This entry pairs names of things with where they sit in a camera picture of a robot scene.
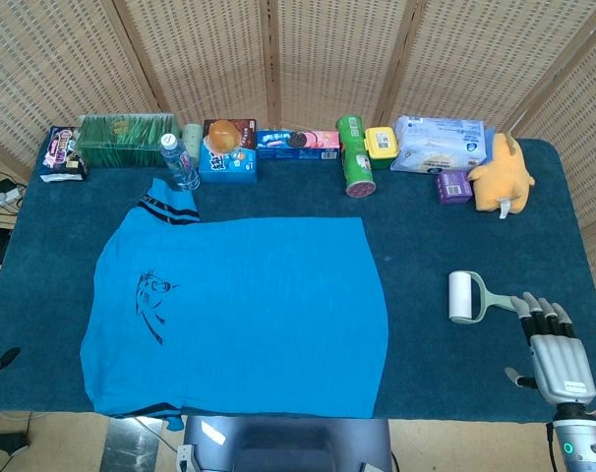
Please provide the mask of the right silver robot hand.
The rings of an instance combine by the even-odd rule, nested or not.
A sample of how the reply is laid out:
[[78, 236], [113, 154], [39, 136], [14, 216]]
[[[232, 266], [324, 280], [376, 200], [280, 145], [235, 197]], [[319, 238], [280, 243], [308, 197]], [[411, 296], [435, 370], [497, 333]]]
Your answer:
[[512, 296], [510, 302], [526, 338], [534, 375], [527, 377], [506, 367], [509, 380], [539, 391], [553, 406], [591, 403], [596, 397], [595, 382], [584, 345], [566, 310], [529, 292]]

